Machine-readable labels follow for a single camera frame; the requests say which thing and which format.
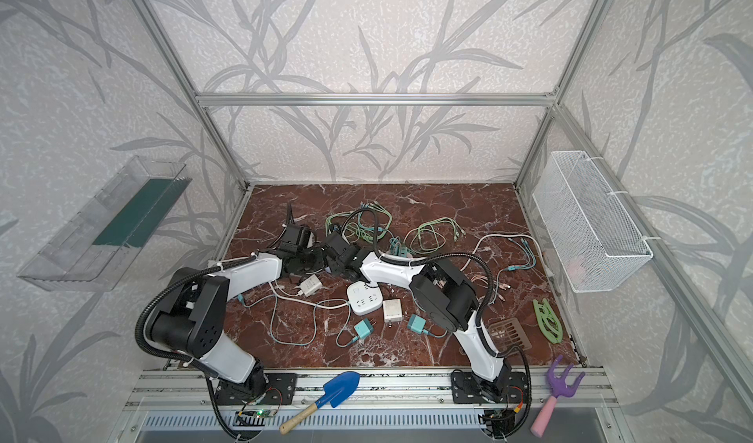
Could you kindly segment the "teal charger plug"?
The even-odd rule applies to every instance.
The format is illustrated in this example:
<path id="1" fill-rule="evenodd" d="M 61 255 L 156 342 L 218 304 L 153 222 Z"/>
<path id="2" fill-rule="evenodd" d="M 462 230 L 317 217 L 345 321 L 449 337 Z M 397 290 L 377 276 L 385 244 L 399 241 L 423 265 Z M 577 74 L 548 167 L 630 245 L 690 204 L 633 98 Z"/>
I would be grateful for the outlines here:
<path id="1" fill-rule="evenodd" d="M 374 332 L 374 326 L 370 320 L 364 319 L 359 321 L 359 323 L 356 323 L 354 332 L 355 336 L 353 337 L 353 341 L 365 340 Z"/>
<path id="2" fill-rule="evenodd" d="M 419 335 L 427 334 L 426 320 L 417 315 L 411 315 L 408 321 L 408 329 Z"/>

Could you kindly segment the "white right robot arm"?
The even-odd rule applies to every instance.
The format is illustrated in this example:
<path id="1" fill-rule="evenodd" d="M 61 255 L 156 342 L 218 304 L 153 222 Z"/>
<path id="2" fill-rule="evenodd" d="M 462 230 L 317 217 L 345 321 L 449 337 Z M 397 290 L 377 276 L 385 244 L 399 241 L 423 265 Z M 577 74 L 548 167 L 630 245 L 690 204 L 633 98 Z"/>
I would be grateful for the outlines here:
<path id="1" fill-rule="evenodd" d="M 448 253 L 421 259 L 400 258 L 353 245 L 338 233 L 325 239 L 321 251 L 324 265 L 334 276 L 409 289 L 431 321 L 459 341 L 479 386 L 500 392 L 510 382 L 511 368 L 506 357 L 513 350 L 499 351 L 482 321 L 492 287 L 488 286 L 486 297 L 478 300 L 476 286 L 452 263 L 454 259 L 467 259 L 482 267 L 487 279 L 492 280 L 490 268 L 480 257 Z"/>

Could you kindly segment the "white charger plug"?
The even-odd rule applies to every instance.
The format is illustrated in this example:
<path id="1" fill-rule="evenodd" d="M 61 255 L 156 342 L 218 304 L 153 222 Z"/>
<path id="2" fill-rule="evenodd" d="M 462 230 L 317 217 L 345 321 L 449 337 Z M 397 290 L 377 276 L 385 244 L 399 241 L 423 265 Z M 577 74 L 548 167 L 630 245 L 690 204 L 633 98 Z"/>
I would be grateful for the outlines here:
<path id="1" fill-rule="evenodd" d="M 305 297 L 312 296 L 313 294 L 317 293 L 322 288 L 323 288 L 323 284 L 321 280 L 315 274 L 312 274 L 311 276 L 309 276 L 309 278 L 306 278 L 299 284 L 300 292 Z"/>
<path id="2" fill-rule="evenodd" d="M 403 321 L 402 304 L 399 299 L 388 299 L 382 303 L 384 323 L 390 327 Z"/>

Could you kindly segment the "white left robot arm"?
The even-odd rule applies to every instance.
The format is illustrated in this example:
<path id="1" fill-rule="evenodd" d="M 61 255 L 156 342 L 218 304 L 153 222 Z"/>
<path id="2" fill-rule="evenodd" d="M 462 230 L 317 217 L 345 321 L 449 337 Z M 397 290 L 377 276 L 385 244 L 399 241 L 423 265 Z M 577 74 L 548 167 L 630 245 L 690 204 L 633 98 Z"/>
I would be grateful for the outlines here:
<path id="1" fill-rule="evenodd" d="M 229 335 L 231 314 L 241 299 L 260 298 L 259 287 L 313 269 L 314 250 L 312 229 L 289 221 L 278 240 L 258 253 L 176 270 L 136 320 L 136 344 L 148 355 L 186 364 L 226 384 L 265 387 L 260 360 Z"/>

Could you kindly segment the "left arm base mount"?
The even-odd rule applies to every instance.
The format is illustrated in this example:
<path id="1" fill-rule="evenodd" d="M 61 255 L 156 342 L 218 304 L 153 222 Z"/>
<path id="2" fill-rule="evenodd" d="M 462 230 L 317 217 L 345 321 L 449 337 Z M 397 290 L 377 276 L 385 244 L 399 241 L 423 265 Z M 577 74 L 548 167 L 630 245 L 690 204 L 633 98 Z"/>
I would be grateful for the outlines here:
<path id="1" fill-rule="evenodd" d="M 253 372 L 243 383 L 220 380 L 216 401 L 221 406 L 261 404 L 287 406 L 292 404 L 298 375 L 294 372 Z"/>

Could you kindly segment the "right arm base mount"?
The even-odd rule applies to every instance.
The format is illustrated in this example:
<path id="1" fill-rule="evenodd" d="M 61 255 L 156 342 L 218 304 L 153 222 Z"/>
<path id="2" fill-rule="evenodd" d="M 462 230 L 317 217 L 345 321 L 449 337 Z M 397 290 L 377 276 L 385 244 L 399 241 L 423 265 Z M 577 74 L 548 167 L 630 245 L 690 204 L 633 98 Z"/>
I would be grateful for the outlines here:
<path id="1" fill-rule="evenodd" d="M 523 391 L 527 389 L 527 375 L 524 372 L 504 372 L 504 382 L 497 384 L 481 383 L 472 372 L 453 370 L 450 374 L 450 388 L 454 404 L 519 404 L 523 401 Z"/>

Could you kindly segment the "white power socket cube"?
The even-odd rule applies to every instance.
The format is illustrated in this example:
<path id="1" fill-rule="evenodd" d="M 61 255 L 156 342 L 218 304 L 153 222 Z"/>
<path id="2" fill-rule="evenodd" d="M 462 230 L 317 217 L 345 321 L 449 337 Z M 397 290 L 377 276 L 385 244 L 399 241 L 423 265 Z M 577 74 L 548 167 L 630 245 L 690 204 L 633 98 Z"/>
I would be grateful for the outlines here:
<path id="1" fill-rule="evenodd" d="M 378 311 L 384 303 L 382 290 L 378 286 L 368 286 L 362 281 L 351 283 L 347 287 L 346 295 L 352 312 L 359 317 Z"/>

